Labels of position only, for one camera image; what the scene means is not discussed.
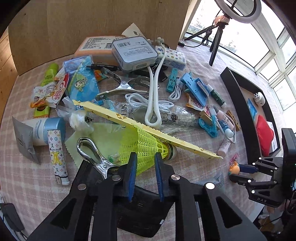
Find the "window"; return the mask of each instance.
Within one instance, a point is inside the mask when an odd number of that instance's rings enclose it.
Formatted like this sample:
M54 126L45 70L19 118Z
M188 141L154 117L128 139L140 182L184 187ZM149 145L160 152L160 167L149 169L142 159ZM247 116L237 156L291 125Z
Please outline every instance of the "window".
M276 87L274 87L274 91L279 99L279 102L281 103L283 110L286 110L296 102L295 97L285 79L282 80Z
M291 37L289 37L282 50L285 56L285 61L287 63L296 51L296 46Z
M285 119L287 128L292 128L294 133L296 133L295 113L296 113L296 103L284 111L284 119Z
M187 31L194 34L211 26L219 10L220 8L214 0L201 0ZM213 41L216 32L217 28L213 29L209 37L210 41ZM263 39L251 24L240 23L233 19L223 30L220 46L238 55L253 67L269 51Z
M266 79L270 79L272 76L274 76L274 74L279 70L276 62L274 59L272 59L272 61L269 62L268 65L266 65L266 67L264 69L261 70L261 74L266 78Z
M290 74L288 74L289 79L292 82L292 85L294 86L294 88L296 89L296 68L294 68L292 70L292 72Z
M267 20L275 37L278 38L284 29L284 25L281 23L277 15L263 2L261 1L262 14Z

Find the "red object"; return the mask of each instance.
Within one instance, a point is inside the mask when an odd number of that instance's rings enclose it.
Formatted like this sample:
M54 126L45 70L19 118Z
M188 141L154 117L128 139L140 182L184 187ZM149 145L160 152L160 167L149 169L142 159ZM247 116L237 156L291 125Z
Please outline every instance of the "red object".
M270 129L266 120L261 115L258 116L256 130L260 142L262 155L269 156L271 142L274 138L274 131Z

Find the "cream tube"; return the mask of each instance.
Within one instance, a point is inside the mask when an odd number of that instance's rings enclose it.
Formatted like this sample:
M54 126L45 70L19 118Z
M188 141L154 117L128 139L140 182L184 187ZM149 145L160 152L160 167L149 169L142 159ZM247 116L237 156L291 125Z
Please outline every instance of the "cream tube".
M56 181L61 185L69 185L60 130L48 130L48 146Z

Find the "small figurine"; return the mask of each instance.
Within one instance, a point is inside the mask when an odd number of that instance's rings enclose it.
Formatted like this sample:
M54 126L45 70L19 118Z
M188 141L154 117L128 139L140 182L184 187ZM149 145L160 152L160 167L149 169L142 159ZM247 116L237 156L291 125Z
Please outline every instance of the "small figurine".
M83 91L83 87L85 86L87 82L87 78L83 78L83 79L80 79L80 80L77 80L76 83L75 83L75 88L78 89L78 91L82 92Z
M233 163L230 164L230 168L229 168L229 175L230 174L239 174L239 164L237 163L237 161L235 160Z

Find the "pink checkered tablecloth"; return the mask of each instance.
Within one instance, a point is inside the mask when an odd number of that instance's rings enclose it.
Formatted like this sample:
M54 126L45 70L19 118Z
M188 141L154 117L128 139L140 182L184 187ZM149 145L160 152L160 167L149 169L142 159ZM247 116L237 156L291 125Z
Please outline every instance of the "pink checkered tablecloth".
M220 78L220 73L225 67L231 67L242 73L250 81L255 82L264 90L268 102L271 106L277 128L280 133L282 119L279 117L279 109L274 100L270 87L267 83L263 83L258 76L244 65L232 60L230 57L218 53L213 67L208 64L210 52L208 47L201 46L196 49L182 48L187 59L186 72L192 71L193 77L199 77L206 83L211 85L220 93L222 98L228 104L228 109L236 115L235 108L226 87ZM55 61L62 66L63 61L70 59L72 56L66 56ZM49 63L38 66L27 73L19 76L14 84L10 97L8 99L5 112L0 127L0 185L1 193L5 197L6 202L15 205L17 212L25 226L25 230L30 234L44 218L65 198L69 193L70 186L61 186L56 183L53 168L50 161L48 146L35 147L40 160L37 165L23 157L17 148L12 116L17 120L23 121L33 117L34 110L30 108L31 93L34 86L38 86L43 79L45 70ZM160 83L159 99L167 99L166 89L167 82ZM101 90L112 89L116 84L111 84L107 80L100 83ZM186 97L176 103L185 106ZM55 117L56 112L51 110L51 117ZM73 130L67 124L66 138L70 137ZM218 138L210 138L203 129L194 129L194 131L176 132L175 136L187 142L195 144L204 149L216 152L223 141L223 136ZM78 168L68 154L65 146L65 161L70 182L73 181ZM232 145L228 155L223 160L206 160L189 151L178 149L177 157L170 161L175 173L187 178L191 182L211 178L218 172L222 172L225 179L226 195L237 205L247 216L254 209L255 203L248 199L247 191L244 187L234 184L228 179L229 159L238 153L239 162L247 163L247 155L245 151L244 139L242 132L237 132L237 143ZM254 177L257 181L268 180L266 175L257 175ZM156 177L154 168L150 168L137 177L136 185L146 188L150 191L157 192ZM170 210L164 224L160 228L155 237L146 239L134 234L118 229L118 240L174 240L175 238L175 220L174 206Z

